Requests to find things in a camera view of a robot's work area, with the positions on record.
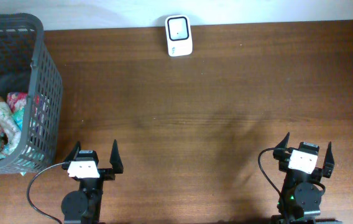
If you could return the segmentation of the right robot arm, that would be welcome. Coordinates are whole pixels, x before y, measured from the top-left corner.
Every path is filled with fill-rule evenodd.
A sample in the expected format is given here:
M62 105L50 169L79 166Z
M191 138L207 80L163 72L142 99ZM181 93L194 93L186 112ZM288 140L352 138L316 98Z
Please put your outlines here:
M340 223L333 218L318 218L326 191L321 179L330 178L335 165L332 144L328 144L323 166L317 167L319 146L301 142L296 148L288 147L289 137L287 134L273 151L273 158L278 161L278 169L285 173L285 178L277 205L280 214L272 216L271 222Z

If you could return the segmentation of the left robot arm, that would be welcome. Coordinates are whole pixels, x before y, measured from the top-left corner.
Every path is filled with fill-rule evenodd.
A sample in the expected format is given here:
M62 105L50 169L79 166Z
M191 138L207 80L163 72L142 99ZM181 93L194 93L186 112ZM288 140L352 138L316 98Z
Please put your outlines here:
M103 184L124 172L117 141L113 141L109 163L110 168L99 168L96 151L82 150L80 142L66 156L62 169L79 182L79 189L68 193L62 200L65 223L99 223Z

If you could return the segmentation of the red floral tissue pack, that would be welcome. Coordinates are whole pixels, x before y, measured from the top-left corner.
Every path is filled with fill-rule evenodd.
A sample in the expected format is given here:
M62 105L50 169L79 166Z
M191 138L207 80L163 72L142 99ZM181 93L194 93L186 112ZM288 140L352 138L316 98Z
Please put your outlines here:
M7 94L6 103L14 114L20 110L25 110L27 106L28 93L10 92Z

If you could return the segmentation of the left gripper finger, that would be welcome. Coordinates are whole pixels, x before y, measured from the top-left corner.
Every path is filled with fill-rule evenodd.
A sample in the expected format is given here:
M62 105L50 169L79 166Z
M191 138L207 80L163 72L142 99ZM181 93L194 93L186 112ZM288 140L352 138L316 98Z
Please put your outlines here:
M111 156L109 158L109 162L112 165L112 169L114 173L123 173L124 166L122 164L122 160L119 154L119 149L117 145L117 141L114 140L112 144Z
M75 158L77 157L80 150L81 150L81 143L79 141L77 141L75 146L71 150L71 152L64 159L64 162L70 162L70 161L75 160Z

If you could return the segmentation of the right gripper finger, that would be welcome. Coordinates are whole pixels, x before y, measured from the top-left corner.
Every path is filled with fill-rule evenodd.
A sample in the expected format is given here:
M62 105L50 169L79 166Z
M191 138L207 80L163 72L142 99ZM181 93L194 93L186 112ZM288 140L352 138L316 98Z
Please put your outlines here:
M326 150L326 155L324 158L323 169L324 170L333 170L335 165L334 156L332 154L332 142L328 143L328 148Z
M275 146L276 149L288 149L288 141L290 133L287 132L286 136Z

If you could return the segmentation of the teal wet wipes pack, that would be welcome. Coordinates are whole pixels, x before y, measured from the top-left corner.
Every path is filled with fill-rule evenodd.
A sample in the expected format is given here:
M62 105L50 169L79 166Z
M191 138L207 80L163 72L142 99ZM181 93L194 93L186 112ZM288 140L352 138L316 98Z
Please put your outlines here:
M17 126L21 131L23 126L24 111L25 111L25 108L21 107L19 109L16 109L12 114L13 120L15 121L15 123L17 124Z

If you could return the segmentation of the white floral tube gold cap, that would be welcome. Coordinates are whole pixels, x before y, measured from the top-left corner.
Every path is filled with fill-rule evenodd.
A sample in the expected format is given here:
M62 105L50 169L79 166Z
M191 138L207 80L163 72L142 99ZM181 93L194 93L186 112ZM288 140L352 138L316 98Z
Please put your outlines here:
M0 97L0 126L7 136L7 144L0 152L0 159L4 159L18 147L22 131L12 117L8 104Z

